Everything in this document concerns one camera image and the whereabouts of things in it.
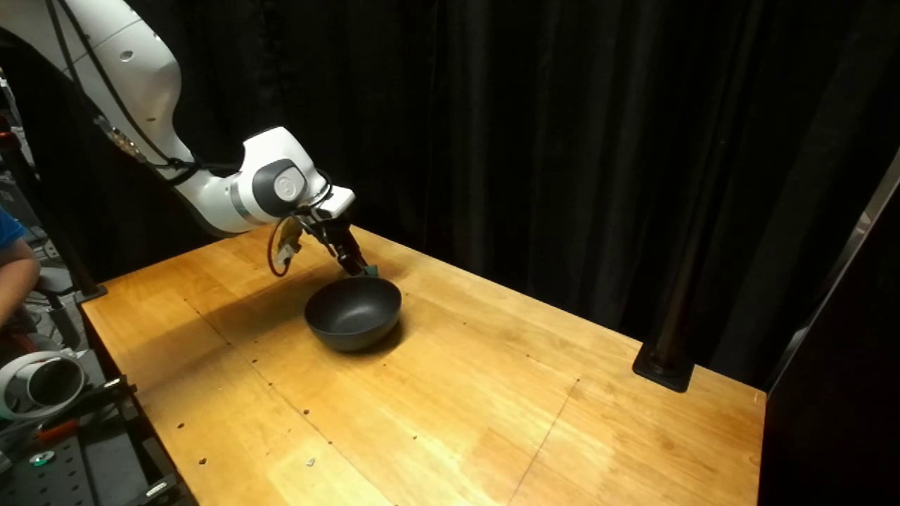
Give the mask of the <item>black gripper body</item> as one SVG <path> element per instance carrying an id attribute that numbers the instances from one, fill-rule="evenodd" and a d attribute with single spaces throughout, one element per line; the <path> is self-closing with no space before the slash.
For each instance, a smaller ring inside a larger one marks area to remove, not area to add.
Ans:
<path id="1" fill-rule="evenodd" d="M 351 249 L 348 223 L 338 216 L 317 216 L 314 210 L 297 214 L 306 233 L 311 233 L 332 256 Z"/>

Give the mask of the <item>person's forearm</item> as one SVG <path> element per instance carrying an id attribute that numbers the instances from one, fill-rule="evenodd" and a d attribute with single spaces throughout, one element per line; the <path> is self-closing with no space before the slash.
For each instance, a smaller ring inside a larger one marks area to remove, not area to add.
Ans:
<path id="1" fill-rule="evenodd" d="M 6 252 L 0 259 L 0 327 L 6 327 L 40 277 L 40 265 L 30 252 Z"/>

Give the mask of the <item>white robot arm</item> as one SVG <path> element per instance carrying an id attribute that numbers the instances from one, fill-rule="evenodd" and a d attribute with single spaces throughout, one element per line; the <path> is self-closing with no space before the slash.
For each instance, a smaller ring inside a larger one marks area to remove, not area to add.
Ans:
<path id="1" fill-rule="evenodd" d="M 216 173 L 176 127 L 183 69 L 168 43 L 127 0 L 0 0 L 0 29 L 58 69 L 98 114 L 98 130 L 133 161 L 168 183 L 219 233 L 261 224 L 271 273 L 282 276 L 297 237 L 314 237 L 348 273 L 366 261 L 348 210 L 355 190 L 338 186 L 287 127 L 240 143 L 240 164 Z"/>

